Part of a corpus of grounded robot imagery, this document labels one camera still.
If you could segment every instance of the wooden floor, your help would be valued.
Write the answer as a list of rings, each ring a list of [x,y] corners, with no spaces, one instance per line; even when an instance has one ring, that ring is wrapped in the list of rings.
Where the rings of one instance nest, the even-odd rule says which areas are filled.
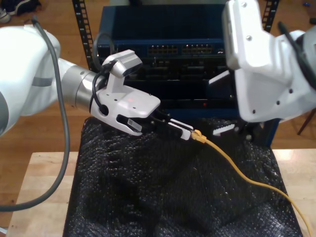
[[[42,26],[60,41],[61,57],[87,68],[71,0],[43,0],[42,2],[45,3],[44,7],[36,15]],[[108,0],[86,0],[93,36],[98,32],[102,6],[108,4]],[[264,0],[260,1],[260,6],[263,10]],[[32,15],[13,17],[9,25],[24,25]],[[279,34],[276,22],[280,20],[291,31],[296,29],[306,31],[312,26],[309,24],[308,13],[300,0],[280,1],[272,28],[274,35]],[[67,112],[71,151],[77,151],[81,128],[89,114],[69,106],[67,106]],[[316,120],[309,124],[301,136],[296,135],[305,117],[306,115],[303,115],[280,124],[272,147],[274,149],[316,148]],[[63,149],[63,128],[57,104],[35,116],[20,118],[17,124],[0,138],[0,203],[13,204],[16,202],[33,152],[61,152]],[[0,213],[0,227],[6,228],[10,218],[11,213]]]

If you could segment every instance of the screw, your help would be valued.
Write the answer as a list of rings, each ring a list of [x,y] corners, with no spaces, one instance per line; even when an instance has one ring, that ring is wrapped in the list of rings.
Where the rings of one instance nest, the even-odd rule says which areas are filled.
[[[246,136],[246,140],[247,140],[247,141],[251,141],[251,139],[252,139],[252,136],[251,136],[250,134],[248,134],[248,135]]]

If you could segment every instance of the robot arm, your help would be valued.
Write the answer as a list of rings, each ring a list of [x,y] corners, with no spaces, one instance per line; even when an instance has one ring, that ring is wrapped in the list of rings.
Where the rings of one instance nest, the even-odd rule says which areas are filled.
[[[316,106],[316,87],[298,63],[285,35],[262,29],[255,0],[231,0],[223,12],[227,65],[235,70],[240,116],[248,122],[289,119]],[[316,74],[316,27],[293,31]]]
[[[60,55],[58,40],[46,33],[52,42],[57,57]],[[0,38],[6,42],[4,53],[9,50],[23,51],[21,63],[12,68],[16,57],[9,54],[1,58],[0,77],[0,135],[8,131],[20,116],[38,113],[57,100],[56,80],[50,52],[42,36],[33,26],[6,27],[0,29]],[[125,86],[124,78],[136,71],[142,61],[132,50],[109,56],[104,65],[115,61],[110,71],[107,86],[97,91],[97,96],[106,108],[101,112],[92,99],[92,81],[96,74],[71,62],[58,59],[64,101],[74,107],[89,111],[99,120],[132,135],[169,127],[179,137],[188,140],[192,127],[177,122],[170,115],[158,110],[160,100],[143,91]],[[96,87],[102,84],[103,77]]]

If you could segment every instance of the silver metal joint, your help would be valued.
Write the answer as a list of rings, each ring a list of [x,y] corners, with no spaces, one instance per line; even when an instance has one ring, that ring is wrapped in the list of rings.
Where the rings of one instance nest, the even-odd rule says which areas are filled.
[[[96,73],[80,66],[72,66],[65,73],[62,80],[63,97],[67,104],[77,108],[88,110],[92,98],[92,81]],[[99,87],[100,77],[96,83],[96,89]]]

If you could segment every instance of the chair leg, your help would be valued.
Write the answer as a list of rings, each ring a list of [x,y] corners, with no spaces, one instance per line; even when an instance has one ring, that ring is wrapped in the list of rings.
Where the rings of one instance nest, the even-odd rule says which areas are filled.
[[[307,126],[307,124],[312,120],[314,114],[316,113],[316,109],[313,109],[310,113],[310,115],[308,115],[307,119],[305,120],[305,122],[303,123],[302,127],[300,128],[300,130],[298,131],[297,135],[301,135],[301,133],[303,132],[304,128]]]

